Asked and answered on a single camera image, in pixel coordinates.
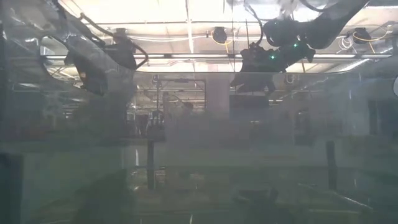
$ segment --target glass surface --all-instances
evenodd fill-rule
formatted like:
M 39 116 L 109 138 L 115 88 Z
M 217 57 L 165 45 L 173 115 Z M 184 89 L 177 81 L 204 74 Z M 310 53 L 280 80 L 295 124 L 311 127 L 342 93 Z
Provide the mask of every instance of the glass surface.
M 267 87 L 238 93 L 237 73 L 135 72 L 72 22 L 59 32 L 50 3 L 2 4 L 16 223 L 397 223 L 396 56 L 240 73 Z

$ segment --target robotic arm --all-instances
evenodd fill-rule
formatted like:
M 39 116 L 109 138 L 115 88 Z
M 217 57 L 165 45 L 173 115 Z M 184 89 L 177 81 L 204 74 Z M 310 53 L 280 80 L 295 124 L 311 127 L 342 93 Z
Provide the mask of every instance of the robotic arm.
M 270 74 L 245 75 L 243 72 L 286 72 L 286 68 L 306 58 L 312 62 L 314 49 L 325 49 L 337 38 L 346 23 L 354 17 L 370 0 L 340 0 L 326 8 L 317 9 L 306 0 L 300 0 L 320 16 L 310 22 L 298 22 L 290 17 L 278 17 L 264 26 L 250 5 L 244 3 L 246 10 L 259 21 L 262 34 L 259 41 L 242 50 L 243 66 L 231 82 L 231 86 L 242 85 L 238 92 L 262 91 L 265 86 L 269 93 L 275 91 Z M 263 35 L 277 50 L 264 50 L 259 46 Z

